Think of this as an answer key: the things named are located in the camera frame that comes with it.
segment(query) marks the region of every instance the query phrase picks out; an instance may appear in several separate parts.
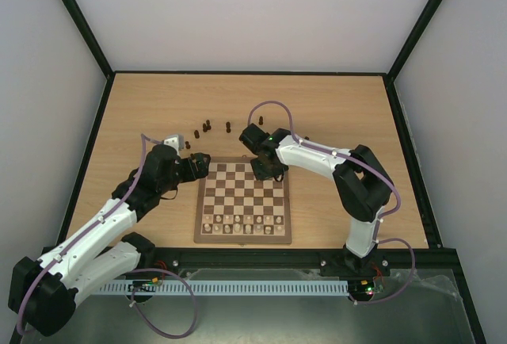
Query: white robotic arm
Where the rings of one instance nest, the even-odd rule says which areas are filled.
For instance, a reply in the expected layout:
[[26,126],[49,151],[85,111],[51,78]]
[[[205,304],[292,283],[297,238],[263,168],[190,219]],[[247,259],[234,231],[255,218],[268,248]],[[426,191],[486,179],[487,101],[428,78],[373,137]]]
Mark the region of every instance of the white robotic arm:
[[375,247],[379,216],[389,201],[391,190],[367,171],[359,179],[356,172],[360,168],[347,160],[354,155],[355,159],[374,166],[388,178],[367,147],[358,146],[355,150],[327,147],[308,140],[295,140],[288,130],[281,128],[270,135],[255,124],[248,126],[239,139],[257,155],[251,163],[259,180],[277,180],[289,166],[298,166],[334,181],[342,204],[352,217],[345,246],[358,258],[368,256]]
[[10,309],[49,336],[95,289],[137,266],[150,267],[154,244],[136,233],[99,254],[155,208],[164,193],[208,176],[210,156],[196,153],[182,159],[182,142],[183,137],[175,135],[156,144],[139,166],[139,176],[138,169],[133,170],[88,223],[37,261],[21,259],[13,269]]

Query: wooden tabletop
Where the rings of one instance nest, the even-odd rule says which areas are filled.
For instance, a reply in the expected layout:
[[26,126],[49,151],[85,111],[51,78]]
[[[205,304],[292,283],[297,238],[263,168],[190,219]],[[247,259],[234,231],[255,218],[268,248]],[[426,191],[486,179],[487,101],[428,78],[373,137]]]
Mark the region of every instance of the wooden tabletop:
[[[372,76],[116,75],[69,235],[94,216],[118,183],[138,166],[141,132],[157,140],[183,134],[192,148],[183,150],[182,157],[198,151],[212,157],[248,155],[239,134],[250,110],[265,100],[287,105],[301,136],[332,147],[370,147],[402,196],[401,209],[386,217],[379,239],[399,237],[413,247],[428,247],[383,80]],[[253,121],[259,116],[267,132],[288,128],[287,115],[279,106],[263,106]],[[212,130],[203,133],[206,120],[212,122]],[[231,134],[226,133],[227,121]],[[200,130],[198,140],[193,135],[196,129]],[[244,247],[343,247],[350,216],[334,183],[297,167],[291,167],[289,179],[292,244]],[[193,242],[197,189],[198,182],[181,185],[175,200],[161,201],[133,230],[158,247],[237,247]],[[394,204],[391,197],[387,207]]]

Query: purple cable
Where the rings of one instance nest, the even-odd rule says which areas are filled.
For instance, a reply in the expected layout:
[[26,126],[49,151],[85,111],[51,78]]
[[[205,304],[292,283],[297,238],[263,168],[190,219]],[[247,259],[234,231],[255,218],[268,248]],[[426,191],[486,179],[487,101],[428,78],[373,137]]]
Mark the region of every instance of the purple cable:
[[[139,176],[141,175],[141,171],[143,170],[144,160],[145,160],[145,157],[146,157],[146,141],[149,140],[150,142],[157,142],[155,140],[152,140],[152,139],[148,138],[144,134],[141,134],[141,140],[142,140],[142,144],[143,144],[143,152],[141,154],[141,159],[139,161],[139,169],[137,170],[137,172],[135,173],[135,176],[134,176],[134,181],[132,182],[132,185],[128,188],[128,191],[125,193],[125,196],[123,196],[121,198],[121,200],[118,201],[118,203],[116,203],[116,205],[114,207],[112,207],[110,210],[108,210],[103,215],[104,220],[107,219],[109,216],[111,216],[128,199],[128,197],[130,196],[130,194],[134,190],[135,186],[137,185],[137,183],[139,181]],[[66,247],[64,247],[62,249],[62,251],[60,251],[59,254],[61,256],[64,256],[65,254],[67,254],[67,252],[76,243],[78,243],[85,235],[87,235],[92,229],[94,229],[100,223],[101,222],[99,220],[97,220],[93,224],[91,224],[87,229],[85,229],[79,235],[77,235]],[[32,296],[33,291],[35,290],[35,288],[39,284],[40,280],[43,278],[44,275],[46,275],[46,273],[48,273],[48,271],[56,263],[58,263],[58,262],[55,259],[53,259],[51,262],[48,263],[48,265],[45,268],[42,269],[42,271],[39,273],[39,275],[37,275],[37,277],[35,278],[35,280],[33,281],[33,283],[30,285],[29,289],[27,290],[27,292],[25,294],[25,297],[23,298],[23,301],[21,302],[21,305],[19,307],[19,311],[17,313],[17,322],[16,322],[17,333],[20,334],[21,336],[24,335],[24,334],[29,334],[31,332],[34,332],[34,330],[25,331],[23,329],[23,315],[25,314],[26,305],[29,302],[30,296]]]
[[[311,143],[308,143],[307,141],[305,141],[304,139],[302,139],[300,136],[298,136],[295,131],[294,131],[294,123],[293,123],[293,120],[292,120],[292,114],[291,114],[291,111],[289,110],[289,108],[287,106],[285,106],[283,103],[279,102],[279,101],[264,101],[264,102],[261,102],[260,104],[258,104],[257,106],[255,106],[251,111],[250,111],[250,114],[248,116],[248,125],[250,125],[251,121],[252,121],[252,116],[254,114],[254,111],[259,109],[261,106],[263,105],[266,105],[266,104],[275,104],[275,105],[279,105],[281,106],[282,108],[285,109],[285,111],[287,112],[287,115],[288,115],[288,124],[289,124],[289,129],[291,131],[291,136],[292,138],[294,139],[294,141],[296,142],[299,142],[299,144],[301,144],[301,146],[303,147],[306,147],[306,148],[310,148],[312,150],[316,150],[316,151],[320,151],[320,152],[323,152],[324,154],[328,154],[328,155],[332,155],[332,156],[337,156],[338,158],[342,158],[342,159],[345,159],[345,160],[349,160],[350,162],[352,163],[355,163],[357,164],[358,166],[361,166],[363,167],[365,170],[371,172],[372,174],[374,174],[377,178],[379,178],[382,182],[386,183],[386,185],[389,187],[389,189],[392,191],[392,193],[395,195],[396,197],[396,206],[386,212],[382,212],[379,214],[379,219],[381,219],[382,217],[385,217],[387,215],[390,215],[392,213],[395,213],[397,212],[400,207],[402,206],[402,197],[400,196],[398,190],[395,188],[395,185],[393,183],[391,183],[389,181],[389,179],[387,179],[385,176],[383,176],[379,171],[377,171],[376,169],[374,169],[373,167],[369,166],[368,164],[366,163],[363,163],[361,162],[359,159],[356,159],[356,158],[353,158],[351,156],[348,156],[348,155],[344,155],[342,153],[339,153],[337,152],[336,154],[333,153],[333,149],[329,150],[329,149],[325,149],[325,148],[322,148],[320,146],[315,146]],[[376,239],[376,232],[378,231],[378,225],[377,227],[375,227],[375,234],[374,234],[374,239]]]
[[412,247],[410,246],[410,244],[407,241],[405,241],[404,239],[383,239],[382,241],[379,242],[379,245],[382,245],[383,243],[390,243],[392,241],[399,241],[400,243],[404,243],[406,245],[406,247],[409,248],[410,258],[412,259],[412,267],[410,267],[410,273],[409,273],[408,278],[406,279],[405,284],[402,287],[400,287],[399,290],[397,290],[394,294],[386,296],[383,299],[370,300],[370,301],[366,301],[366,302],[360,302],[360,301],[355,300],[354,297],[352,295],[350,295],[349,298],[350,298],[350,300],[352,302],[354,302],[354,304],[378,304],[378,303],[387,302],[388,300],[394,299],[396,296],[398,296],[403,291],[405,291],[405,289],[409,286],[409,284],[412,283],[412,280],[414,278],[414,273],[415,273],[415,254],[414,254],[414,249],[412,249]]
[[155,332],[156,334],[159,334],[160,336],[162,336],[164,338],[186,338],[191,333],[193,333],[193,330],[196,328],[197,316],[199,315],[199,306],[197,305],[197,299],[196,299],[195,294],[192,291],[192,288],[190,287],[190,285],[187,282],[185,282],[185,280],[183,278],[179,277],[175,273],[171,273],[169,270],[155,269],[155,268],[150,268],[150,269],[135,269],[135,270],[129,271],[128,273],[129,274],[130,273],[145,273],[147,271],[155,271],[155,272],[158,272],[158,273],[164,273],[164,274],[170,275],[171,277],[176,278],[177,280],[179,280],[186,287],[186,289],[190,293],[190,297],[192,298],[192,303],[193,303],[193,320],[192,320],[192,324],[190,324],[190,328],[185,333],[183,333],[183,334],[167,334],[164,331],[160,331],[156,326],[153,325],[153,323],[150,320],[148,320],[148,318],[143,314],[143,312],[141,311],[141,309],[139,308],[139,306],[137,305],[137,303],[134,301],[135,291],[138,288],[134,288],[132,290],[132,294],[130,295],[130,301],[132,302],[131,306],[134,307],[134,309],[137,311],[137,313],[143,319],[143,321],[146,323],[146,325],[153,332]]

